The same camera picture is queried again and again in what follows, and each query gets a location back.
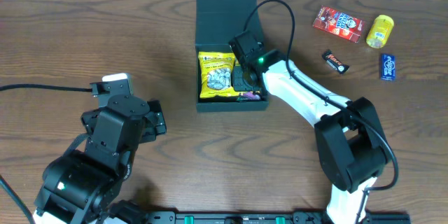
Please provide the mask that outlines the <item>green Pretz snack box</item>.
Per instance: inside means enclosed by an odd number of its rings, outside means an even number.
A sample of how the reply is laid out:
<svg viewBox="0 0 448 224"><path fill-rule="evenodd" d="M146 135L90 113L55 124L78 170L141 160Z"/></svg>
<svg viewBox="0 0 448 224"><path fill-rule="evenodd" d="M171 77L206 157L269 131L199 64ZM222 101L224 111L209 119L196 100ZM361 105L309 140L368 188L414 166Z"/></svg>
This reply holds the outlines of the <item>green Pretz snack box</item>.
<svg viewBox="0 0 448 224"><path fill-rule="evenodd" d="M261 96L259 92L240 92L237 98L238 102L247 102L247 101L258 101L261 100Z"/></svg>

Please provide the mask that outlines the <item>yellow candy bag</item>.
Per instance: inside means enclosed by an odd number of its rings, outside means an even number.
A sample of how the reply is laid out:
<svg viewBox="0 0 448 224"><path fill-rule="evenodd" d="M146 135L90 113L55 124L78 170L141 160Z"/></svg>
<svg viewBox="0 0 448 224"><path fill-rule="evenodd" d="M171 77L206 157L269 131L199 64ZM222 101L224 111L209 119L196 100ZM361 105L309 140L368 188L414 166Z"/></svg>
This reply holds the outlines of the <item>yellow candy bag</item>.
<svg viewBox="0 0 448 224"><path fill-rule="evenodd" d="M238 97L232 86L232 72L236 57L231 52L199 52L201 70L200 99Z"/></svg>

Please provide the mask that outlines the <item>black gift box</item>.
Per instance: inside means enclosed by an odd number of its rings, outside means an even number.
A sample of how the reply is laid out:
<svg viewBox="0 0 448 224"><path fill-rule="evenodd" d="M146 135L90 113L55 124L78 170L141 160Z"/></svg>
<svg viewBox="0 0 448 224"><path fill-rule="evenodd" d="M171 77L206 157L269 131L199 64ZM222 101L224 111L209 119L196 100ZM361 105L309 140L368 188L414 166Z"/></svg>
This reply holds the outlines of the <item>black gift box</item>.
<svg viewBox="0 0 448 224"><path fill-rule="evenodd" d="M245 21L257 0L196 0L195 49L197 53L230 53L229 42L243 31ZM197 66L196 107L199 112L264 111L267 91L259 100L239 101L236 97L200 98L201 69Z"/></svg>

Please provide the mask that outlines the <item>red Hello Panda box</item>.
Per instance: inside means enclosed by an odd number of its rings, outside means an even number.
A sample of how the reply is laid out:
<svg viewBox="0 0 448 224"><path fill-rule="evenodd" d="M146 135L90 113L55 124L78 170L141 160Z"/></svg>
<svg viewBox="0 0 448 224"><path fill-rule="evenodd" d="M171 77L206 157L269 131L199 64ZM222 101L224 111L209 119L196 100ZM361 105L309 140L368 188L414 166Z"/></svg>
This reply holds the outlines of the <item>red Hello Panda box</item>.
<svg viewBox="0 0 448 224"><path fill-rule="evenodd" d="M313 22L313 28L357 43L364 21L328 6L322 6Z"/></svg>

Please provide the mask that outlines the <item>yellow plastic canister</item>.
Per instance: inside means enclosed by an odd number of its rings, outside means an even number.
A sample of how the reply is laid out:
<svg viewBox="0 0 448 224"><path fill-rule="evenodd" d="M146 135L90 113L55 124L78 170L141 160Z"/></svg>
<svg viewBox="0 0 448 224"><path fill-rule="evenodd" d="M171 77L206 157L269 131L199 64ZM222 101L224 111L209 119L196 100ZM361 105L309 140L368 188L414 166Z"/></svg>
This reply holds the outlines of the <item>yellow plastic canister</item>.
<svg viewBox="0 0 448 224"><path fill-rule="evenodd" d="M379 15L375 18L366 37L366 43L372 48L383 48L394 28L394 21L387 15Z"/></svg>

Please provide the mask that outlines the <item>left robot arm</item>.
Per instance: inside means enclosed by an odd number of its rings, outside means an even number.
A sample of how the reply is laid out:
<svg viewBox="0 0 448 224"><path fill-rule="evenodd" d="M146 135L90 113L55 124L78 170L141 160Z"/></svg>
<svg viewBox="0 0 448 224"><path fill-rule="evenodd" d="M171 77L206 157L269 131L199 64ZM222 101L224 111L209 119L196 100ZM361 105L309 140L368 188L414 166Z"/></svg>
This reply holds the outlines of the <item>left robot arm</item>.
<svg viewBox="0 0 448 224"><path fill-rule="evenodd" d="M132 173L139 145L167 131L159 101L134 96L128 74L90 86L99 106L81 115L85 133L45 168L36 223L102 223Z"/></svg>

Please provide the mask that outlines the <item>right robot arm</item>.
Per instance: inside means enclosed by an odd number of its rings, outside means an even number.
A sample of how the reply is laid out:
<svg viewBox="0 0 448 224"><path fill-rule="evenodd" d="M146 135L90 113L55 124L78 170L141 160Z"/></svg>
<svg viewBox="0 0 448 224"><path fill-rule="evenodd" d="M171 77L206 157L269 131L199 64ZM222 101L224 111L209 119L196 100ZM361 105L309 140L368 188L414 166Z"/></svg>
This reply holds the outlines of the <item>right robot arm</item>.
<svg viewBox="0 0 448 224"><path fill-rule="evenodd" d="M332 183L326 216L331 223L361 223L368 195L378 190L384 167L398 165L373 104L335 94L306 76L289 56L272 50L249 31L229 42L246 80L293 109L314 128L319 162Z"/></svg>

